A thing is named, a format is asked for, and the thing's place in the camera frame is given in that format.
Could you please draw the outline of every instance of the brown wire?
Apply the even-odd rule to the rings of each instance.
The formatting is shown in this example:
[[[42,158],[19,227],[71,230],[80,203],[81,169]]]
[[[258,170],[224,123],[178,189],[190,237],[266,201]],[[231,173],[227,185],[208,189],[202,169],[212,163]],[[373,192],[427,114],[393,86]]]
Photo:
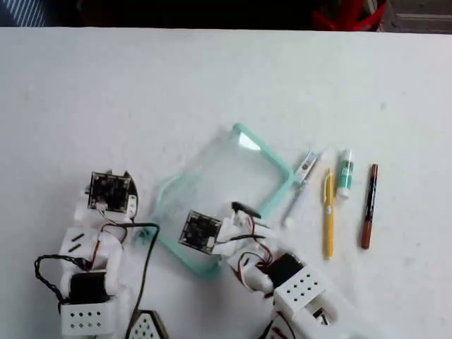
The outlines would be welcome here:
[[[292,334],[293,339],[297,339],[297,337],[295,336],[294,330],[290,326],[289,321],[287,321],[287,319],[284,317],[283,313],[281,313],[280,311],[277,311],[276,313],[283,319],[283,321],[285,322],[287,327],[290,329],[290,333]]]

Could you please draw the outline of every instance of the black cable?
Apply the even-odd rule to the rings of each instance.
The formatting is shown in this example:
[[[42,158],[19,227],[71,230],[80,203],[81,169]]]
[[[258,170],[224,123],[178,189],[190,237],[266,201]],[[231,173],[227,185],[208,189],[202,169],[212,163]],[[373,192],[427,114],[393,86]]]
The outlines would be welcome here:
[[[44,285],[46,285],[56,296],[59,303],[59,308],[61,304],[64,304],[66,300],[63,298],[63,295],[59,291],[58,287],[54,284],[51,284],[47,279],[45,279],[40,272],[40,265],[41,261],[45,259],[59,259],[59,260],[65,260],[69,261],[70,263],[73,263],[74,265],[78,266],[82,270],[88,270],[90,267],[90,262],[84,258],[74,258],[73,256],[60,256],[58,254],[47,254],[44,256],[38,256],[35,260],[35,276],[36,278],[41,281]]]
[[[255,235],[255,234],[243,234],[243,235],[238,235],[236,237],[232,237],[228,240],[226,240],[225,242],[216,242],[217,245],[219,244],[226,244],[228,242],[233,242],[235,240],[241,240],[241,239],[247,239],[247,238],[253,238],[253,239],[265,239],[265,237],[263,235]]]
[[[140,306],[141,297],[143,296],[144,286],[146,284],[146,273],[148,272],[148,264],[150,259],[150,254],[153,251],[155,241],[157,240],[157,236],[160,232],[160,226],[157,224],[154,224],[152,222],[146,223],[146,222],[140,222],[140,223],[132,223],[132,224],[118,224],[118,226],[124,226],[126,228],[132,228],[132,227],[152,227],[155,228],[155,234],[153,236],[153,239],[150,242],[148,255],[146,256],[146,260],[144,263],[144,269],[143,269],[143,277],[141,278],[141,286],[140,286],[140,292],[138,293],[138,299],[136,300],[135,307],[133,308],[132,315],[130,317],[129,325],[127,326],[127,332],[126,337],[129,337],[129,334],[132,330],[133,323],[132,321],[135,319],[136,312],[138,311],[138,307]]]

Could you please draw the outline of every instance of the wire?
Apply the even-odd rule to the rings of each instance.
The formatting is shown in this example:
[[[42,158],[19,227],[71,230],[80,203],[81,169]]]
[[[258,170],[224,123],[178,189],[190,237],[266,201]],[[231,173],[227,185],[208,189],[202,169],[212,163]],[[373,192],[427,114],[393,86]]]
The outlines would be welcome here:
[[[110,224],[113,225],[118,225],[115,223],[115,221],[111,220],[109,217],[107,217],[107,215],[105,214],[105,212],[103,210],[100,210],[99,208],[97,209],[97,211],[99,212],[99,214],[106,220],[108,221]]]
[[[248,239],[248,238],[253,238],[254,240],[256,240],[256,239],[265,239],[265,237],[263,235],[243,234],[243,235],[238,235],[236,237],[232,237],[232,238],[226,240],[225,242],[216,242],[215,244],[217,244],[217,245],[226,244],[228,242],[234,242],[236,240]]]
[[[258,254],[256,254],[256,253],[254,253],[254,252],[243,252],[241,255],[240,255],[240,257],[239,257],[239,260],[237,261],[237,272],[236,272],[236,274],[237,274],[237,279],[239,279],[239,281],[243,284],[243,286],[245,286],[245,288],[246,289],[248,289],[248,290],[250,290],[250,291],[253,291],[253,289],[251,289],[246,283],[245,283],[245,281],[243,280],[243,275],[242,275],[242,266],[240,265],[240,263],[242,262],[242,260],[245,258],[245,255],[247,255],[247,254],[251,254],[252,256],[257,256],[261,261],[259,261],[257,264],[256,264],[256,267],[258,267],[259,268],[259,266],[262,266],[262,265],[265,265],[265,260],[261,257],[261,256],[259,256]]]
[[[132,315],[129,321],[129,325],[127,326],[127,332],[126,332],[126,338],[129,337],[129,334],[131,332],[132,329],[132,321],[135,318],[136,312],[138,311],[138,307],[140,306],[140,302],[141,302],[141,297],[143,296],[143,291],[144,291],[144,286],[146,284],[146,273],[148,272],[148,264],[149,264],[149,259],[150,259],[150,254],[153,251],[154,245],[155,245],[155,240],[157,240],[157,236],[160,232],[160,226],[154,223],[146,223],[146,222],[141,222],[141,223],[133,223],[133,224],[118,224],[118,226],[124,226],[125,228],[130,228],[130,227],[151,227],[151,228],[155,228],[155,234],[153,236],[153,239],[150,242],[150,246],[149,246],[149,250],[148,250],[148,255],[146,256],[146,260],[144,263],[144,269],[143,269],[143,277],[141,278],[141,286],[140,286],[140,292],[138,293],[138,298],[136,300],[136,304],[135,307],[133,308],[132,311]]]
[[[284,314],[283,314],[281,311],[277,311],[276,313],[283,319],[283,321],[285,322],[285,324],[287,325],[287,327],[290,329],[290,333],[292,334],[293,339],[297,339],[297,337],[295,337],[295,332],[294,332],[294,330],[293,330],[292,327],[290,326],[289,321],[287,321],[287,319],[285,318]]]
[[[122,228],[122,229],[124,230],[124,236],[123,236],[122,239],[119,241],[119,242],[121,242],[121,244],[123,244],[123,243],[124,243],[124,240],[126,239],[127,234],[128,234],[128,232],[127,232],[127,227],[125,227],[125,226],[123,226],[123,225],[118,225],[118,224],[103,224],[103,225],[101,226],[101,228],[100,228],[100,231],[101,231],[101,232],[104,232],[104,228],[106,228],[106,226],[120,227],[120,228]]]
[[[288,339],[279,327],[272,327],[271,330],[281,339]]]
[[[254,235],[254,231],[256,230],[256,223],[254,222],[253,217],[251,217],[250,215],[248,215],[248,216],[249,216],[249,218],[247,220],[248,220],[248,224],[251,228],[251,234]],[[259,245],[261,245],[261,247],[264,249],[264,251],[266,251],[268,254],[268,259],[266,261],[266,265],[268,266],[273,262],[273,255],[272,255],[270,249],[266,245],[262,244],[261,242],[259,242],[257,240],[257,237],[258,236],[256,235],[254,238],[254,241],[257,242]]]
[[[85,258],[74,258],[72,256],[60,256],[58,254],[47,254],[44,256],[38,256],[35,260],[35,276],[36,278],[41,281],[44,285],[46,285],[56,296],[59,303],[59,308],[61,304],[64,304],[66,302],[66,299],[64,299],[63,295],[59,291],[58,287],[54,284],[51,284],[47,279],[45,279],[40,272],[40,265],[41,261],[45,259],[59,259],[59,260],[65,260],[69,261],[70,263],[73,263],[74,265],[78,266],[82,270],[88,270],[90,267],[90,262],[87,261]]]

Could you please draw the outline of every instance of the brown pen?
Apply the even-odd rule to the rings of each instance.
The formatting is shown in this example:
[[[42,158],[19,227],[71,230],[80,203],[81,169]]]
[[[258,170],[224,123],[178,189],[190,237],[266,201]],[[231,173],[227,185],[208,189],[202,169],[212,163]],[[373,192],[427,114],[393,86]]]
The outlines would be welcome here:
[[[366,215],[364,217],[364,224],[362,226],[361,247],[369,249],[370,234],[372,231],[372,218],[374,217],[375,191],[376,191],[376,177],[379,171],[379,166],[373,164],[370,170],[369,191],[367,192]]]

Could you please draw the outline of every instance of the glue stick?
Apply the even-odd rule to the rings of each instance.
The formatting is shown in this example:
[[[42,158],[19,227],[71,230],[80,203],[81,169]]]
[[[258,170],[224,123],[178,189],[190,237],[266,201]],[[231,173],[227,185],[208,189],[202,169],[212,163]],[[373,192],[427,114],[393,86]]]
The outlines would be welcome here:
[[[353,174],[353,157],[352,150],[344,150],[340,159],[340,171],[337,187],[337,195],[341,198],[347,199],[350,194],[352,186]]]

